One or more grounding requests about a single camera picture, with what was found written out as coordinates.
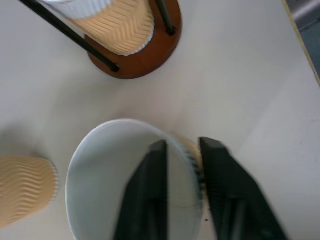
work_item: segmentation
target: black metal rod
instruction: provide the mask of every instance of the black metal rod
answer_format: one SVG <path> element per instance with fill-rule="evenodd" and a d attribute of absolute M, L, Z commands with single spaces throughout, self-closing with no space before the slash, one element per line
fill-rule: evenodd
<path fill-rule="evenodd" d="M 46 20 L 49 24 L 54 26 L 84 50 L 95 56 L 102 63 L 107 65 L 112 72 L 118 72 L 119 67 L 105 56 L 103 56 L 99 51 L 97 51 L 93 46 L 87 43 L 81 36 L 76 34 L 70 27 L 64 24 L 60 19 L 58 19 L 55 15 L 53 15 L 49 10 L 47 10 L 44 6 L 34 0 L 18 0 L 31 9 L 33 12 L 38 14 L 44 20 Z"/>
<path fill-rule="evenodd" d="M 232 209 L 233 208 L 233 200 L 228 198 L 225 201 L 223 215 L 222 215 L 222 224 L 221 224 L 221 232 L 218 232 L 218 239 L 221 240 L 230 240 L 230 228 L 232 221 Z"/>
<path fill-rule="evenodd" d="M 155 2 L 159 8 L 160 13 L 161 13 L 162 19 L 163 19 L 165 27 L 166 27 L 166 31 L 168 32 L 168 34 L 170 36 L 174 35 L 176 30 L 172 24 L 171 19 L 170 19 L 170 15 L 168 13 L 165 1 L 164 0 L 155 0 Z"/>
<path fill-rule="evenodd" d="M 231 230 L 230 240 L 243 240 L 246 225 L 247 204 L 244 200 L 238 200 L 233 216 L 233 227 Z"/>

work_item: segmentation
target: round wooden base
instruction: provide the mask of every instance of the round wooden base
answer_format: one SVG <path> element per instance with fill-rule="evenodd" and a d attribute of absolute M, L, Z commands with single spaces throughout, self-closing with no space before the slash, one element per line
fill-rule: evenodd
<path fill-rule="evenodd" d="M 177 0 L 164 0 L 164 2 L 169 12 L 172 24 L 175 27 L 175 34 L 173 36 L 170 36 L 167 33 L 166 26 L 156 5 L 156 1 L 149 0 L 155 22 L 154 34 L 149 44 L 136 54 L 120 56 L 107 50 L 86 35 L 86 41 L 100 53 L 105 55 L 109 60 L 117 64 L 120 70 L 118 72 L 111 71 L 108 66 L 104 65 L 97 58 L 89 54 L 93 64 L 106 74 L 118 79 L 139 78 L 153 72 L 164 64 L 176 49 L 182 29 L 182 17 Z"/>

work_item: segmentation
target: white table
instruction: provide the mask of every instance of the white table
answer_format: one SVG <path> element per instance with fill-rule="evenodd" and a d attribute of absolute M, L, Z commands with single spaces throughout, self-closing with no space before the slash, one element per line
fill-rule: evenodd
<path fill-rule="evenodd" d="M 181 0 L 183 32 L 155 72 L 118 80 L 18 1 L 0 1 L 0 152 L 57 166 L 57 199 L 2 240 L 71 240 L 65 179 L 86 134 L 116 118 L 217 139 L 259 181 L 293 240 L 319 239 L 320 91 L 280 0 Z M 203 222 L 200 240 L 211 240 Z"/>

